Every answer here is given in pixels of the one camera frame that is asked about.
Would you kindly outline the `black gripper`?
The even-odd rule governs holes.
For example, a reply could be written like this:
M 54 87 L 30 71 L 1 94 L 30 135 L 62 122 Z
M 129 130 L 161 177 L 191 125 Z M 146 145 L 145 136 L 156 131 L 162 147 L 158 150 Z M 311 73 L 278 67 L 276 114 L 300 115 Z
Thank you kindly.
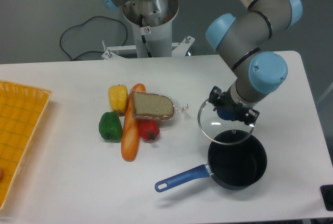
M 235 103 L 230 91 L 225 91 L 214 86 L 209 94 L 209 103 L 213 106 L 213 111 L 217 110 L 217 115 L 223 120 L 240 120 L 246 125 L 256 122 L 260 112 L 253 108 L 244 108 L 242 103 Z

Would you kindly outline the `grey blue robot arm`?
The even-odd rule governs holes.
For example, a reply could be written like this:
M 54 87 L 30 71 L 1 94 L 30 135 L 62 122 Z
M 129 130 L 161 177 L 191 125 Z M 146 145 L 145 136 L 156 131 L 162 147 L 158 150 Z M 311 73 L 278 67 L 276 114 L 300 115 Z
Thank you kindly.
M 177 0 L 102 0 L 113 10 L 122 8 L 131 22 L 138 57 L 167 57 L 172 54 L 171 34 L 156 30 L 170 23 L 178 12 Z M 264 52 L 260 43 L 290 28 L 302 16 L 300 0 L 241 0 L 247 14 L 237 19 L 223 14 L 206 30 L 206 39 L 236 76 L 223 92 L 213 88 L 209 102 L 220 118 L 247 125 L 256 121 L 254 106 L 274 92 L 286 79 L 284 59 Z

